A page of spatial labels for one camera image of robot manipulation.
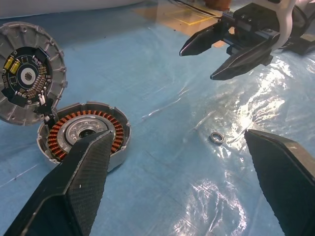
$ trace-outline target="plastic sheet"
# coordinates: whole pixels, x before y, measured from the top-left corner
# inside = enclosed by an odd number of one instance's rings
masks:
[[[277,51],[267,67],[211,81],[226,47],[180,58],[187,36],[131,10],[18,19],[40,24],[64,49],[60,108],[105,102],[132,125],[129,156],[106,180],[91,235],[283,236],[243,133],[280,134],[315,156],[315,54]],[[49,171],[37,127],[0,124],[0,234]],[[214,131],[222,146],[209,141]]]

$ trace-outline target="cable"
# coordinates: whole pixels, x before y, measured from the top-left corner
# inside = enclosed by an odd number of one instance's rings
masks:
[[[188,6],[188,7],[192,8],[192,9],[194,9],[196,11],[199,11],[199,12],[201,12],[201,13],[203,13],[205,15],[211,16],[211,17],[215,17],[215,18],[220,18],[221,17],[221,16],[214,15],[211,12],[205,11],[205,10],[203,10],[201,8],[198,8],[198,7],[195,7],[193,5],[190,5],[190,4],[188,4],[188,3],[184,2],[184,1],[181,1],[181,0],[168,0],[168,1],[171,2],[171,3],[173,3],[173,1],[174,1],[174,2],[179,3],[179,4],[183,4],[185,6]]]

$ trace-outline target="black circuit board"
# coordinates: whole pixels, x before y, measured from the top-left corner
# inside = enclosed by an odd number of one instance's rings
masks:
[[[23,47],[12,52],[4,63],[2,93],[20,107],[39,101],[38,95],[49,88],[52,69],[41,48]]]

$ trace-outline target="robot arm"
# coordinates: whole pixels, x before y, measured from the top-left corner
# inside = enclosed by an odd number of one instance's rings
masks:
[[[304,9],[310,1],[298,0],[298,4]],[[180,56],[198,55],[220,40],[229,44],[230,57],[211,75],[213,80],[232,79],[260,64],[268,65],[273,58],[270,53],[291,36],[292,12],[301,11],[295,4],[296,0],[254,0],[235,12],[226,11],[216,24],[195,33]]]

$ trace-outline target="capacitor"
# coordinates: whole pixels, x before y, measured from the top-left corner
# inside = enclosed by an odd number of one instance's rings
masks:
[[[10,58],[8,59],[8,61],[6,62],[6,64],[4,65],[4,68],[5,68],[6,70],[8,70],[8,69],[10,68],[10,66],[11,66],[11,64],[12,64],[13,61],[14,61],[14,58],[13,58],[13,57],[10,57]]]
[[[16,59],[16,61],[14,62],[13,66],[12,66],[11,69],[10,69],[10,72],[11,72],[12,74],[15,74],[16,71],[18,70],[20,64],[21,64],[20,61]]]

